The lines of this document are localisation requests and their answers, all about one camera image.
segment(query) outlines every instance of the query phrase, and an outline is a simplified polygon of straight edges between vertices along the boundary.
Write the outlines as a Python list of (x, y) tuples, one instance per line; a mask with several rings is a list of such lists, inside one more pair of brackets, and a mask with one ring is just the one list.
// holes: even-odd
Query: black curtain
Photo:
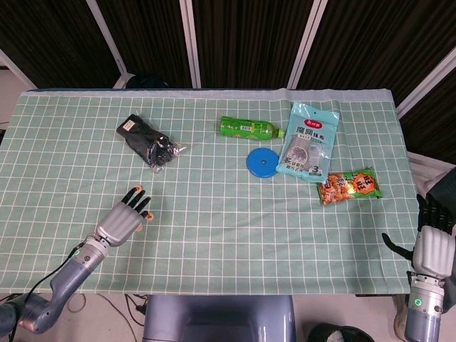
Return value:
[(407, 150), (456, 164), (456, 69), (400, 121)]
[(398, 105), (455, 45), (454, 0), (330, 0), (298, 88), (388, 88)]
[(127, 71), (191, 88), (179, 0), (98, 0)]
[(281, 88), (312, 0), (193, 0), (203, 88)]
[(0, 49), (38, 88), (112, 88), (120, 76), (85, 0), (0, 1)]

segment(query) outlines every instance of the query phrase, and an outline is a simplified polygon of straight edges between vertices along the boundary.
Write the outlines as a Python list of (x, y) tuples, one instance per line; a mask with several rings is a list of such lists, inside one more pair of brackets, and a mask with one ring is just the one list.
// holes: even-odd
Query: black cable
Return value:
[(86, 307), (86, 304), (87, 304), (87, 297), (85, 294), (80, 294), (82, 297), (83, 297), (83, 305), (81, 306), (80, 309), (78, 310), (73, 310), (72, 308), (70, 308), (70, 303), (71, 303), (71, 299), (73, 299), (73, 297), (75, 296), (76, 294), (72, 294), (70, 299), (66, 302), (66, 309), (68, 311), (70, 311), (72, 314), (77, 314), (78, 312), (81, 312), (85, 307)]
[(16, 297), (19, 297), (20, 295), (22, 295), (22, 294), (9, 294), (8, 296), (3, 297), (2, 299), (0, 299), (0, 302), (5, 301), (5, 300), (6, 301), (10, 301), (12, 299), (15, 299)]
[[(31, 290), (28, 292), (27, 294), (27, 297), (25, 298), (24, 300), (24, 308), (27, 304), (27, 301), (29, 300), (31, 294), (33, 293), (33, 291), (35, 291), (35, 289), (43, 282), (45, 281), (47, 278), (49, 278), (50, 276), (54, 275), (57, 271), (59, 271), (67, 262), (68, 260), (71, 259), (71, 257), (73, 256), (73, 254), (75, 254), (75, 252), (80, 249), (83, 245), (84, 245), (85, 241), (84, 242), (81, 242), (80, 244), (78, 244), (78, 246), (74, 247), (70, 254), (66, 257), (65, 261), (61, 263), (61, 265), (59, 267), (57, 267), (56, 269), (54, 269), (50, 274), (48, 274), (47, 276), (45, 276), (44, 278), (42, 278), (40, 281), (38, 281), (35, 285), (33, 285), (33, 287), (31, 288)], [(16, 329), (17, 329), (17, 325), (19, 323), (19, 319), (20, 319), (20, 315), (16, 314), (16, 323), (14, 324), (14, 328), (13, 328), (13, 331), (11, 332), (11, 334), (9, 335), (9, 342), (13, 342), (14, 340), (14, 336), (16, 335)]]
[(130, 331), (131, 333), (133, 334), (133, 338), (135, 339), (135, 342), (138, 342), (138, 340), (136, 339), (136, 335), (135, 335), (135, 331), (133, 330), (133, 327), (131, 326), (128, 318), (123, 314), (123, 312), (121, 310), (118, 309), (117, 306), (114, 305), (114, 303), (112, 301), (110, 301), (107, 297), (104, 297), (104, 295), (102, 294), (97, 294), (97, 296), (100, 296), (101, 298), (103, 298), (105, 301), (107, 301), (113, 308), (114, 310), (116, 310), (124, 319), (125, 319), (125, 322), (127, 322), (128, 324), (128, 327), (130, 328)]
[(147, 298), (147, 294), (133, 294), (133, 296), (141, 298), (141, 299), (146, 299)]
[(135, 317), (133, 317), (133, 314), (131, 313), (131, 310), (130, 310), (130, 304), (128, 301), (132, 301), (133, 304), (135, 304), (135, 307), (138, 306), (136, 304), (135, 301), (133, 301), (133, 298), (131, 298), (130, 296), (128, 296), (127, 294), (125, 294), (125, 301), (127, 302), (127, 308), (128, 308), (128, 312), (130, 313), (130, 316), (131, 316), (131, 319), (139, 326), (144, 326), (144, 324), (141, 324), (140, 322), (136, 321)]

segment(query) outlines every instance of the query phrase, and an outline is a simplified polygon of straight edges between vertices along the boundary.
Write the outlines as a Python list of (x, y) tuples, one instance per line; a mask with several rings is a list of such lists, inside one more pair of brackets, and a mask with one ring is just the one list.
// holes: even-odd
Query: plastic package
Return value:
[(132, 114), (116, 130), (126, 143), (150, 166), (159, 172), (184, 150), (172, 142), (167, 135), (154, 130), (139, 116)]
[(356, 172), (330, 173), (324, 184), (318, 185), (322, 205), (352, 198), (382, 197), (375, 175), (369, 167)]
[(325, 182), (338, 122), (337, 112), (294, 103), (277, 172)]

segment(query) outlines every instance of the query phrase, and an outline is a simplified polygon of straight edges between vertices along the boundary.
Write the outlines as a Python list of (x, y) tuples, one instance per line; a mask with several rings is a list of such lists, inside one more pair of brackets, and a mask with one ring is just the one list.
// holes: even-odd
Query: blue robotic arm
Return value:
[[(130, 201), (135, 192), (138, 194)], [(153, 218), (149, 212), (141, 212), (150, 201), (150, 197), (146, 197), (136, 205), (144, 194), (145, 191), (141, 186), (131, 189), (122, 201), (117, 203), (101, 220), (95, 233), (89, 234), (73, 249), (68, 257), (70, 258), (68, 262), (64, 262), (56, 270), (58, 273), (51, 280), (51, 300), (48, 301), (38, 294), (34, 294), (35, 286), (28, 294), (23, 294), (1, 305), (0, 337), (15, 331), (16, 325), (33, 333), (43, 333), (52, 327), (67, 300), (106, 258), (108, 248), (120, 246), (136, 229), (141, 227), (144, 218), (147, 220)]]

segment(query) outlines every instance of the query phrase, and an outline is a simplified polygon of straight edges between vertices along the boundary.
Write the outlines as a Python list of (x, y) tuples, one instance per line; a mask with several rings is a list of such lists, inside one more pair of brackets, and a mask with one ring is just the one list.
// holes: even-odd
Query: bottle cap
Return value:
[(268, 178), (276, 174), (279, 156), (269, 148), (256, 148), (247, 157), (247, 169), (257, 177)]

